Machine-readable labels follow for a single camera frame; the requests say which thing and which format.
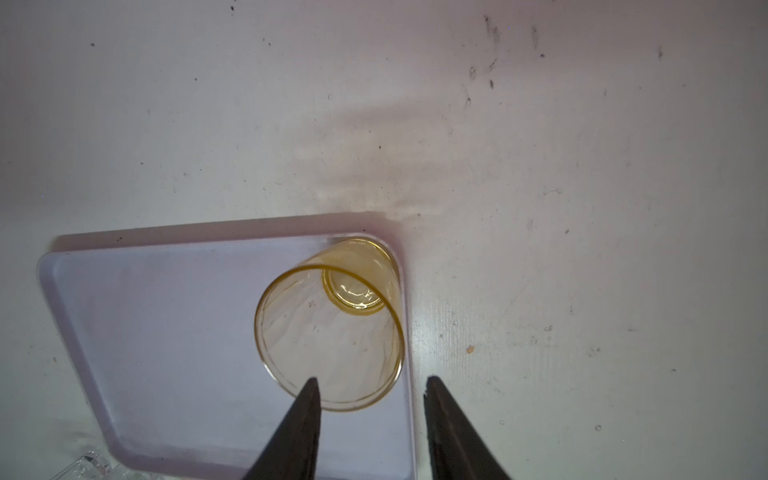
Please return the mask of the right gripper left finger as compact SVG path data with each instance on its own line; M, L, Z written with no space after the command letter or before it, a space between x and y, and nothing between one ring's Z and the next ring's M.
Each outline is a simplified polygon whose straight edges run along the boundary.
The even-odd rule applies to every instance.
M312 377L304 384L270 441L243 479L314 479L321 415L318 381Z

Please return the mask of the yellow plastic cup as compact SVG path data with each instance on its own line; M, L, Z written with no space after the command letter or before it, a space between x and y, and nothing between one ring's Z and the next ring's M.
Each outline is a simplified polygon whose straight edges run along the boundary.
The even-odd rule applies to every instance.
M381 241L342 238L276 277L254 315L271 378L298 395L316 380L322 409L351 412L385 397L406 357L398 262Z

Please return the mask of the clear cup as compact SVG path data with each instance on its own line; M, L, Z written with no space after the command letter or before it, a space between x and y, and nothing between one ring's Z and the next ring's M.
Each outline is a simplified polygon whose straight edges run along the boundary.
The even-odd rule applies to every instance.
M52 480L155 480L159 476L113 465L96 451L88 451L52 477Z

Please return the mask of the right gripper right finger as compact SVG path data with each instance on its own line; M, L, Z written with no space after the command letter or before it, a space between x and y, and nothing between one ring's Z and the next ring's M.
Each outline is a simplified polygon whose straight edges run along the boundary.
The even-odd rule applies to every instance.
M438 376L427 379L424 408L433 479L512 479Z

